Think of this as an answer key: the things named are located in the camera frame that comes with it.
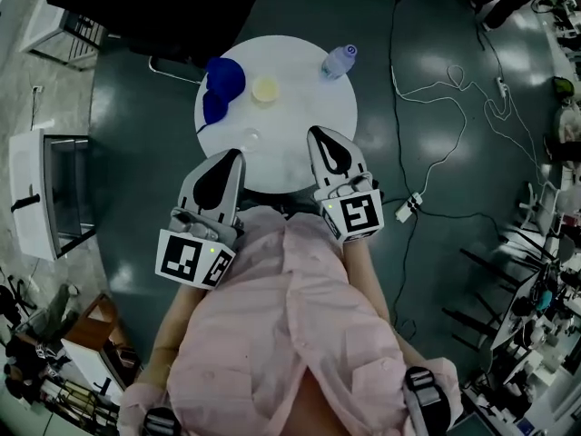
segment blue object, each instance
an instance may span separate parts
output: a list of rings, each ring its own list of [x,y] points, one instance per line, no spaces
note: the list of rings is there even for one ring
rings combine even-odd
[[[355,45],[337,47],[327,55],[320,70],[328,79],[339,79],[353,67],[356,55],[357,47]]]
[[[537,312],[545,311],[553,300],[553,293],[551,291],[544,291],[537,302]]]
[[[211,58],[206,67],[208,92],[203,95],[203,117],[206,126],[218,123],[228,113],[228,103],[244,92],[246,76],[244,70],[230,58]]]

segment water bottle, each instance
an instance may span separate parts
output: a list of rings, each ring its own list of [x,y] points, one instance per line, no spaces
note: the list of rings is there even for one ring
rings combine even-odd
[[[327,55],[320,70],[328,79],[339,79],[353,67],[356,54],[357,47],[355,45],[337,47]]]

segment round white table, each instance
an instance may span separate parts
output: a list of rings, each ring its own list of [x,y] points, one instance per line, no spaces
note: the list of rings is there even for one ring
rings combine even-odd
[[[246,89],[229,104],[228,113],[198,134],[206,156],[230,148],[246,159],[244,186],[261,193],[290,193],[312,184],[307,132],[313,125],[333,129],[353,139],[357,101],[346,75],[330,81],[320,66],[327,52],[310,42],[286,35],[267,35],[234,46],[223,57],[235,60],[246,75]],[[256,104],[252,83],[274,77],[280,97],[271,105]],[[205,125],[204,77],[195,105],[195,125]]]

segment teal object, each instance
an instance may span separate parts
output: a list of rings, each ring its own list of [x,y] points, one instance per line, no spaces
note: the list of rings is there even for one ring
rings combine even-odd
[[[546,310],[553,301],[553,293],[551,291],[544,291],[541,294],[540,299],[538,299],[537,303],[537,312],[543,312]]]

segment dark green floor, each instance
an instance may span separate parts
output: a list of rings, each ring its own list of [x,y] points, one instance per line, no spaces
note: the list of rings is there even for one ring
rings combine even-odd
[[[355,142],[388,199],[406,195],[389,82],[392,7],[393,0],[258,0],[240,36],[293,35],[328,51],[344,44],[358,47],[358,61],[350,72],[359,108]],[[490,50],[481,50],[465,0],[402,0],[396,19],[393,64],[402,91],[447,80],[446,67],[461,64],[467,81],[477,81],[497,99],[497,61]],[[557,108],[546,36],[526,10],[490,40],[543,160],[542,134]],[[115,44],[100,55],[95,71],[91,136],[98,240],[125,328],[142,357],[148,356],[177,289],[153,273],[159,229],[168,223],[183,177],[204,158],[193,123],[196,90],[195,85],[149,72],[145,57]],[[445,88],[435,91],[424,98],[450,94]],[[478,91],[453,95],[467,112],[468,128],[457,152],[432,173],[424,208],[449,214],[484,212],[510,220],[519,186],[534,180],[534,167],[488,128]],[[462,117],[451,103],[399,101],[399,118],[409,186],[418,191],[428,165],[456,141]],[[516,117],[497,127],[530,147]],[[385,229],[371,243],[390,305],[402,281],[402,258],[413,226],[411,220],[394,220],[397,206],[384,207]],[[448,356],[462,373],[477,357],[451,339],[450,333],[462,333],[462,327],[445,317],[441,307],[469,310],[468,293],[494,283],[458,249],[486,257],[496,245],[492,224],[482,218],[452,221],[421,215],[409,248],[400,322],[413,319],[417,334],[412,343],[428,357]],[[491,287],[490,295],[500,294]],[[412,330],[408,322],[402,332],[410,335]]]

